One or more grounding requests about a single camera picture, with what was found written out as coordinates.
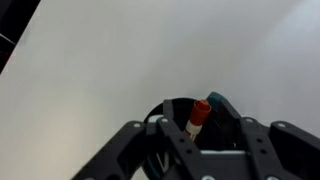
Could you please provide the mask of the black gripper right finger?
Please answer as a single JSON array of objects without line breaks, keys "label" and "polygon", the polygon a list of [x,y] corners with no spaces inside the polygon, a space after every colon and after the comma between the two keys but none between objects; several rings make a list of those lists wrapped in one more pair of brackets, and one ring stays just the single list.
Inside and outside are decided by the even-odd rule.
[{"label": "black gripper right finger", "polygon": [[226,146],[244,150],[253,180],[320,180],[320,139],[286,121],[264,126],[241,116],[228,100],[217,105]]}]

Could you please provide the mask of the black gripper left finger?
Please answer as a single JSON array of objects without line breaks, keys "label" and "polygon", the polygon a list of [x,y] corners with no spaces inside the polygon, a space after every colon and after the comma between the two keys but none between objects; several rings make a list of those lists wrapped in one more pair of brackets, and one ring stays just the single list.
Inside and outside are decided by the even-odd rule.
[{"label": "black gripper left finger", "polygon": [[143,122],[126,123],[71,180],[130,180],[156,152],[163,152],[165,138],[157,130],[158,119],[169,118],[181,128],[193,103],[190,98],[164,100]]}]

